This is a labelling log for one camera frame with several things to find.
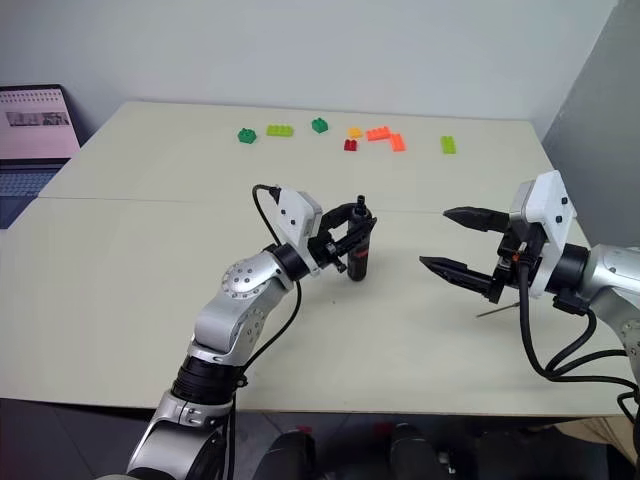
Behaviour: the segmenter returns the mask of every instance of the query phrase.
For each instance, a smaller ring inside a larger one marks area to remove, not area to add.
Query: yellow lego brick
[[[362,136],[362,130],[360,130],[358,127],[351,127],[348,130],[347,135],[349,136],[349,138],[360,138]]]

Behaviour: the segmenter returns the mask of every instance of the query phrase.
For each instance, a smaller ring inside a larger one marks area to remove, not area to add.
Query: floor
[[[122,473],[149,416],[142,410],[114,413],[2,400],[0,479],[88,480]],[[331,466],[344,463],[344,457],[357,461],[359,453],[353,446],[375,443],[403,421],[419,427],[435,446],[447,449],[454,462],[460,462],[458,475],[452,478],[608,478],[604,446],[564,437],[555,429],[527,434],[516,428],[522,419],[249,412],[238,414],[235,478],[250,480],[262,454],[281,432],[311,429],[319,457]],[[471,470],[465,473],[471,464],[477,475]]]

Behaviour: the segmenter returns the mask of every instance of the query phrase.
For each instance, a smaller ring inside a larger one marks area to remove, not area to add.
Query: white wall
[[[126,99],[526,118],[543,136],[615,0],[0,0],[0,84]]]

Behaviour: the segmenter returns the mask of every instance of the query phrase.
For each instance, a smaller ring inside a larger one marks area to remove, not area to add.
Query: white tabletop
[[[232,262],[269,242],[253,183],[305,189],[325,209],[365,193],[379,222],[369,275],[353,283],[328,268],[303,281],[300,317],[249,374],[245,409],[520,415],[618,413],[615,386],[557,385],[527,364],[517,312],[493,307],[418,262],[448,256],[490,273],[498,234],[466,230],[441,210],[507,209],[521,181],[549,170],[525,122],[213,106],[125,105],[67,164],[2,238],[0,397],[155,407],[184,358],[197,312]],[[293,138],[262,135],[294,124]],[[407,152],[345,129],[388,124]],[[255,127],[254,145],[237,142]],[[459,152],[440,153],[440,135]],[[577,225],[573,241],[585,244]],[[502,304],[515,300],[506,291]],[[289,295],[264,341],[288,316]],[[543,359],[584,320],[533,302]],[[600,326],[589,350],[617,348]],[[593,373],[631,378],[625,359]]]

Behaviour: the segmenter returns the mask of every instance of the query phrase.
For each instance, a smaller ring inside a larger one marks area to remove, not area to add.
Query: laptop screen
[[[68,159],[79,149],[60,87],[0,87],[0,164]]]

